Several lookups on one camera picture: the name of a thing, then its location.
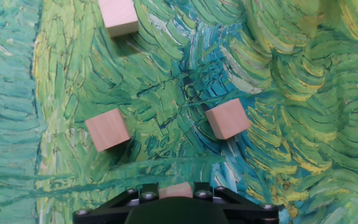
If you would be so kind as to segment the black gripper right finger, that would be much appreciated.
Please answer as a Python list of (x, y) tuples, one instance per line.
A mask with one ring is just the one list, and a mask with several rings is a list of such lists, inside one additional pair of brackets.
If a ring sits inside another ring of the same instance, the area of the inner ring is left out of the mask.
[(208, 182), (195, 182), (193, 198), (210, 202), (228, 223), (279, 224), (276, 205), (256, 204), (227, 187), (213, 188)]

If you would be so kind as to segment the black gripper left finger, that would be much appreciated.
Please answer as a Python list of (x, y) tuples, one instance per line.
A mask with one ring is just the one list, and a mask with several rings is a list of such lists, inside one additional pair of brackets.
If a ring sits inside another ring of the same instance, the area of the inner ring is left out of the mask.
[(73, 213), (73, 224), (124, 223), (130, 211), (142, 203), (158, 200), (158, 183), (128, 189), (98, 208), (82, 208)]

